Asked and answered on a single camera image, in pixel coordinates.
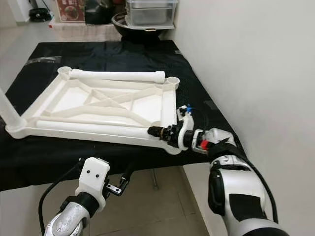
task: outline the gray floor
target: gray floor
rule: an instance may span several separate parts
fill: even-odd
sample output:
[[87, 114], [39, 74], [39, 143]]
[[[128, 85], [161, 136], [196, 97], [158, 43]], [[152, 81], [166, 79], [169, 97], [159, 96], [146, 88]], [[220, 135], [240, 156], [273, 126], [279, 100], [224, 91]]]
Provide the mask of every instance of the gray floor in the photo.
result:
[[[6, 91], [39, 42], [58, 41], [47, 23], [0, 29], [0, 87]], [[208, 232], [198, 211], [191, 189], [180, 167], [156, 169], [159, 190], [154, 190], [150, 170], [135, 172], [121, 197], [111, 196], [105, 211], [91, 220], [91, 236], [207, 236]], [[111, 177], [113, 184], [119, 176]], [[31, 187], [23, 191], [1, 193], [1, 231], [7, 229], [17, 214], [27, 214], [23, 227], [25, 236], [39, 235], [36, 204], [47, 186]], [[77, 181], [65, 181], [47, 197], [44, 205], [45, 222], [51, 219], [62, 200], [73, 194]], [[19, 206], [23, 193], [30, 193], [28, 212]]]

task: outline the black pot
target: black pot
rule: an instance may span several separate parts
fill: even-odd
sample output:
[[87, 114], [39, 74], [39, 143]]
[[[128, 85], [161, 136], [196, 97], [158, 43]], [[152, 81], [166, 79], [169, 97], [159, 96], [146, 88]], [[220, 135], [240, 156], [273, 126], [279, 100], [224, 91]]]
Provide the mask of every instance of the black pot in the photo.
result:
[[134, 42], [148, 42], [159, 40], [158, 36], [162, 33], [162, 29], [131, 29], [125, 21], [127, 13], [118, 13], [112, 18], [116, 30], [123, 36], [122, 40]]

